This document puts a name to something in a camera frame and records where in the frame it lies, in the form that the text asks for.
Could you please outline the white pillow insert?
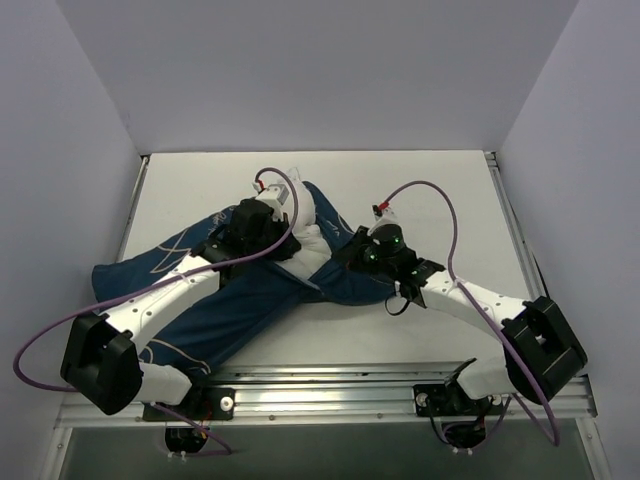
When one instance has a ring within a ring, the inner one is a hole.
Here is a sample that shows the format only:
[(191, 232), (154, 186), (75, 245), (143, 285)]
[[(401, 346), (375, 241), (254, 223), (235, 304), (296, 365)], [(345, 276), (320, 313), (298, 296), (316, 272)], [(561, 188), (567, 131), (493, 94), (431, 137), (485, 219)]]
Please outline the white pillow insert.
[(330, 247), (316, 223), (315, 202), (310, 190), (303, 184), (296, 167), (286, 171), (299, 202), (293, 236), (301, 249), (291, 259), (279, 262), (290, 274), (309, 280), (331, 258)]

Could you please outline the blue fish-print pillowcase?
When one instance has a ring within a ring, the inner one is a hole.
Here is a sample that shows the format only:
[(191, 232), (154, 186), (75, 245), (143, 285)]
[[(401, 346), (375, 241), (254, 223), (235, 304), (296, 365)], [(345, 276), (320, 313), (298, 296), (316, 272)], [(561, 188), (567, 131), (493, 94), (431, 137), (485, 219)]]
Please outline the blue fish-print pillowcase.
[[(128, 295), (160, 280), (193, 247), (229, 223), (232, 212), (232, 207), (226, 207), (144, 253), (96, 266), (91, 276), (96, 300)], [(140, 360), (171, 365), (184, 373), (210, 373), (300, 304), (366, 306), (394, 292), (388, 280), (349, 271), (333, 260), (302, 278), (268, 260), (246, 264), (243, 269), (239, 278), (159, 332), (140, 353)]]

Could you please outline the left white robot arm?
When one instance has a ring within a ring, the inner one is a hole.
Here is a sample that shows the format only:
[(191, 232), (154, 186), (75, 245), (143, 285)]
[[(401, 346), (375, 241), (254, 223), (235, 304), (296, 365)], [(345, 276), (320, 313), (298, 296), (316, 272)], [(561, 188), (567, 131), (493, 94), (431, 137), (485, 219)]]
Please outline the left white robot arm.
[(72, 323), (61, 376), (106, 415), (134, 401), (159, 402), (179, 419), (194, 417), (200, 391), (169, 365), (142, 363), (156, 335), (202, 299), (224, 288), (244, 266), (278, 249), (293, 255), (298, 197), (286, 205), (264, 191), (245, 199), (231, 221), (197, 244), (164, 277), (137, 292), (103, 302)]

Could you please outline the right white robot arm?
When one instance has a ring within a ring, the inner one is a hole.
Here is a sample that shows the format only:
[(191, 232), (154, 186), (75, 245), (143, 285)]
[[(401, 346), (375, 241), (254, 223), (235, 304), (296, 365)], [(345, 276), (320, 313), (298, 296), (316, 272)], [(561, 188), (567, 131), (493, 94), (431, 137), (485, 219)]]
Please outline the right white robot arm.
[(409, 248), (397, 224), (359, 228), (333, 255), (356, 273), (385, 277), (405, 300), (451, 315), (502, 345), (501, 355), (472, 359), (444, 388), (444, 400), (464, 413), (488, 396), (518, 394), (542, 404), (587, 364), (587, 354), (560, 307), (550, 298), (508, 297), (452, 276)]

